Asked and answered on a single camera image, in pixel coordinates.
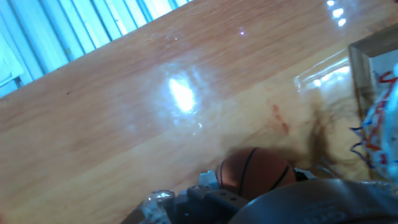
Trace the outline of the gripper left finger with tactile pad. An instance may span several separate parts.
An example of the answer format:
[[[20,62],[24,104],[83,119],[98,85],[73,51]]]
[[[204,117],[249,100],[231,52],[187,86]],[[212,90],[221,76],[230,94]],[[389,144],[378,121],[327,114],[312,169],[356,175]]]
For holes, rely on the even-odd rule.
[[[180,191],[174,199],[174,223],[228,223],[249,203],[228,190],[221,189],[216,172],[199,175],[198,184]]]

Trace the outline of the gripper right finger with tactile pad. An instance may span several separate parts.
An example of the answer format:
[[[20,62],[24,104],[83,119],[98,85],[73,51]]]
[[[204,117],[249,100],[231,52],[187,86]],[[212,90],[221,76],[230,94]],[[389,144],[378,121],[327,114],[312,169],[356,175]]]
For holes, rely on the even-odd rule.
[[[295,173],[297,182],[317,179],[317,177],[314,176],[309,170],[303,170],[303,169],[299,169],[299,168],[295,167],[294,173]]]

